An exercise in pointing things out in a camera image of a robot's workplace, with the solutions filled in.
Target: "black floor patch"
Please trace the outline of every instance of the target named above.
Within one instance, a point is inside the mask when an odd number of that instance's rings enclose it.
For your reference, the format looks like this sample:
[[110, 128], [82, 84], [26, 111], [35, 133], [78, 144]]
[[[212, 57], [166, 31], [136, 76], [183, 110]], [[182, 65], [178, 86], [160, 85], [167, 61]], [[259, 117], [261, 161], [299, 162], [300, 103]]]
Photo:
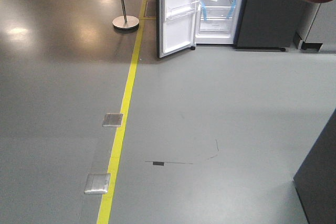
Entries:
[[164, 162], [153, 162], [153, 165], [161, 165], [161, 166], [164, 166]]

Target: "epoxy floor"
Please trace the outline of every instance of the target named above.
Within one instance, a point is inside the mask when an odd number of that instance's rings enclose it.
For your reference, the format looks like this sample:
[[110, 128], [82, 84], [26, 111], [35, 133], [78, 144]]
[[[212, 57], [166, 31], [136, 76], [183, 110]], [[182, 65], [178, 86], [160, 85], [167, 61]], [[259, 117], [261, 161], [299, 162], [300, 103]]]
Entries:
[[[111, 28], [119, 0], [0, 10], [0, 222], [96, 223], [85, 180], [107, 170], [101, 123], [136, 33]], [[110, 223], [307, 223], [292, 178], [336, 105], [335, 55], [198, 46], [157, 60], [146, 20], [140, 58]]]

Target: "white appliance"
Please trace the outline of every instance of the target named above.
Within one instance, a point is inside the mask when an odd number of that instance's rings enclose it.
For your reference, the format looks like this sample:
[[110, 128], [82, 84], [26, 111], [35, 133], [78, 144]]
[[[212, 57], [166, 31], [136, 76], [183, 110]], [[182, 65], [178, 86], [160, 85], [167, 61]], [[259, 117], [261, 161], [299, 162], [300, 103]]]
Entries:
[[158, 57], [196, 44], [233, 44], [242, 0], [157, 0]]

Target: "yellow painted stripe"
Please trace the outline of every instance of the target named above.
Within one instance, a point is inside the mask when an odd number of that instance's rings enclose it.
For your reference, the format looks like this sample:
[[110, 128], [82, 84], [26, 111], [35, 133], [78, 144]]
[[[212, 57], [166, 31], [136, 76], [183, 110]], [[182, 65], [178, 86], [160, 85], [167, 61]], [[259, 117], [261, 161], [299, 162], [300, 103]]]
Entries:
[[[146, 0], [142, 0], [139, 17], [143, 17], [144, 11], [145, 11], [145, 5], [146, 5]], [[127, 77], [125, 92], [124, 92], [124, 96], [122, 99], [121, 110], [120, 110], [120, 113], [123, 114], [122, 125], [121, 127], [117, 128], [115, 132], [109, 167], [107, 170], [107, 172], [111, 174], [109, 190], [107, 194], [102, 196], [97, 224], [108, 224], [109, 219], [110, 219], [111, 208], [112, 208], [112, 203], [113, 203], [113, 195], [114, 195], [114, 190], [116, 188], [115, 184], [117, 182], [117, 174], [118, 174], [120, 156], [121, 156], [121, 151], [122, 151], [122, 144], [123, 144], [125, 130], [126, 130], [128, 111], [129, 111], [131, 97], [132, 97], [135, 74], [137, 72], [137, 66], [138, 66], [138, 61], [139, 61], [144, 22], [145, 20], [143, 19], [140, 20], [139, 29], [136, 34], [131, 65], [130, 65], [130, 69], [129, 69], [129, 73]]]

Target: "round metal base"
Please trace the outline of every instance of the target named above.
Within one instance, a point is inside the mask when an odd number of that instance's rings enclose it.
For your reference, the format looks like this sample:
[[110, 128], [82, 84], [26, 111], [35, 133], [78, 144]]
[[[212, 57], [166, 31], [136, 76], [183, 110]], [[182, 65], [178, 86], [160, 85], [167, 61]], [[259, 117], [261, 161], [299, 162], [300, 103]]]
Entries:
[[138, 27], [139, 25], [139, 19], [133, 16], [126, 16], [127, 23], [125, 23], [124, 16], [120, 16], [118, 18], [115, 18], [112, 21], [112, 24], [117, 29], [122, 30], [129, 30]]

